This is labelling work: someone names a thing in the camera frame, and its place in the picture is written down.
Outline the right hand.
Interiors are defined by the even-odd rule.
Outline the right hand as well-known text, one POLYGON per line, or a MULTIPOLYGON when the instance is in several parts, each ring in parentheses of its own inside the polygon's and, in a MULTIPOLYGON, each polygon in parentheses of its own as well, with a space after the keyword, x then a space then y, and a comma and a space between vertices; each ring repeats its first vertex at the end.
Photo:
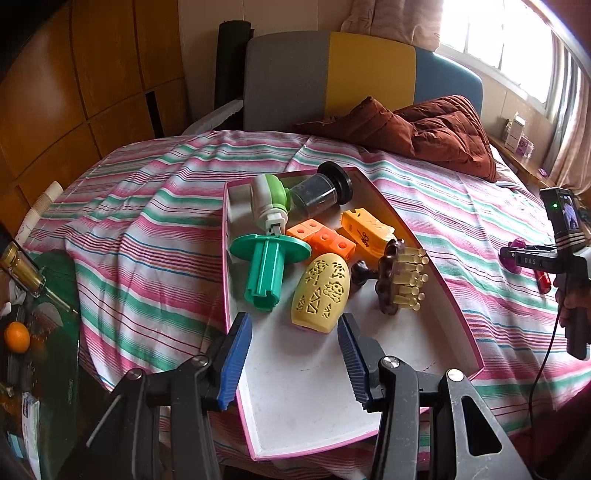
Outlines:
POLYGON ((569 323, 570 311, 575 309, 583 309, 587 315, 587 323, 591 319, 591 296, 590 285, 584 285, 577 289, 572 289, 565 293, 560 288, 560 281, 556 278, 553 286, 557 288, 555 299, 561 305, 561 312, 559 314, 559 324, 565 328, 569 323))

